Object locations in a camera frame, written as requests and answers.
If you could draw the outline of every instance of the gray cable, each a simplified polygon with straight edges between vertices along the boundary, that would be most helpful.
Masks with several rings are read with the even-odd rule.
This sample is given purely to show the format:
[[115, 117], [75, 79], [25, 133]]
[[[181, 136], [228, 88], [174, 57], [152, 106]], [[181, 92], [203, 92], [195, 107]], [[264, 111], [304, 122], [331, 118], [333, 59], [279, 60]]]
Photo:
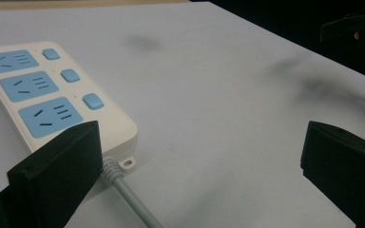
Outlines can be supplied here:
[[129, 186], [125, 183], [123, 177], [124, 172], [120, 166], [112, 159], [104, 160], [102, 178], [117, 188], [125, 201], [141, 218], [148, 228], [163, 228], [157, 219], [150, 213], [144, 204], [133, 193]]

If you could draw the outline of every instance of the table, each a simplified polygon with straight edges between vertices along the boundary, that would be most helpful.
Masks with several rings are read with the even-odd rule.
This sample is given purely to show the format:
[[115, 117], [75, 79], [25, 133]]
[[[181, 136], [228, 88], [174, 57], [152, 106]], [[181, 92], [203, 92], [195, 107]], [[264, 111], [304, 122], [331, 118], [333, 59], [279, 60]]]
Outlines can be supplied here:
[[[365, 139], [363, 75], [208, 2], [0, 11], [0, 46], [42, 40], [137, 124], [125, 181], [164, 227], [355, 227], [299, 163], [309, 121]], [[27, 154], [0, 105], [0, 190]], [[144, 224], [98, 180], [73, 227]]]

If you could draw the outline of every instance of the power strip casing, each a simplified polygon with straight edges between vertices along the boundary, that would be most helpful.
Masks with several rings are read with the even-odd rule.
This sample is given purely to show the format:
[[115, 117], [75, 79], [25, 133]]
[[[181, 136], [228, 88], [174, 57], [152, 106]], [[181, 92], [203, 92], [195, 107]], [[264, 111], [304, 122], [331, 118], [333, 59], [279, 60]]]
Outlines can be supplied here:
[[[43, 86], [36, 88], [36, 85], [31, 85], [34, 78], [29, 77], [33, 76], [43, 78]], [[18, 85], [22, 86], [21, 91], [14, 87]], [[114, 159], [124, 171], [135, 165], [136, 124], [56, 43], [0, 47], [0, 101], [31, 153], [70, 125], [98, 121], [103, 158]], [[46, 132], [57, 121], [55, 119], [55, 124], [47, 125], [40, 120], [51, 119], [55, 115], [41, 116], [42, 113], [38, 114], [39, 111], [32, 107], [47, 113], [45, 108], [55, 103], [74, 108], [70, 118], [74, 123], [64, 127], [64, 122], [61, 122], [59, 128]], [[43, 119], [35, 121], [34, 117]]]

